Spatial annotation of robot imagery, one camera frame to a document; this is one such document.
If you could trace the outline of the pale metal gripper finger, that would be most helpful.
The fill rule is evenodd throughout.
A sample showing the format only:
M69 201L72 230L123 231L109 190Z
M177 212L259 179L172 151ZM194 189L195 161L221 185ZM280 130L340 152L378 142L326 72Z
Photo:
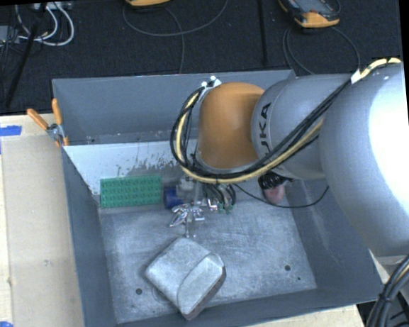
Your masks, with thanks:
M196 210L196 207L191 202L183 203L183 204L172 207L173 213L190 214L190 213L193 213L195 210Z
M170 228L175 228L179 226L184 227L184 236L186 238L195 238L198 229L205 221L205 216L201 211L190 211L177 213L171 219L169 223Z

